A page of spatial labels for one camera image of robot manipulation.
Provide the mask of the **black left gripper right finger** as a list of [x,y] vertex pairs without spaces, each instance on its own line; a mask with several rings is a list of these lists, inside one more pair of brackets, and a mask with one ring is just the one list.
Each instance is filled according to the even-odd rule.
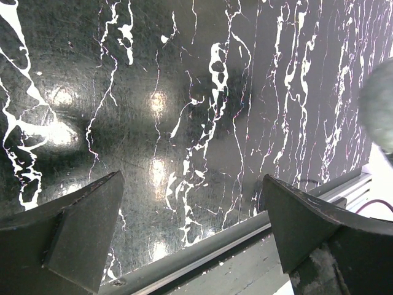
[[295,294],[392,294],[392,223],[265,175],[262,192]]

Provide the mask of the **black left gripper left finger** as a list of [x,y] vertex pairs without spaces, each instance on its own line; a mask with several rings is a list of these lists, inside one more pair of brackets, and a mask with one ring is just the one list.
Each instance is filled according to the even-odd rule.
[[1,219],[1,294],[97,294],[124,190],[121,171]]

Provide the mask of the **grey ceramic mug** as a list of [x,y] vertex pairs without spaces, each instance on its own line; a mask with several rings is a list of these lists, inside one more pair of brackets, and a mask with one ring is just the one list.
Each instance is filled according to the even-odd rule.
[[392,58],[372,70],[359,92],[358,109],[365,132],[392,164]]

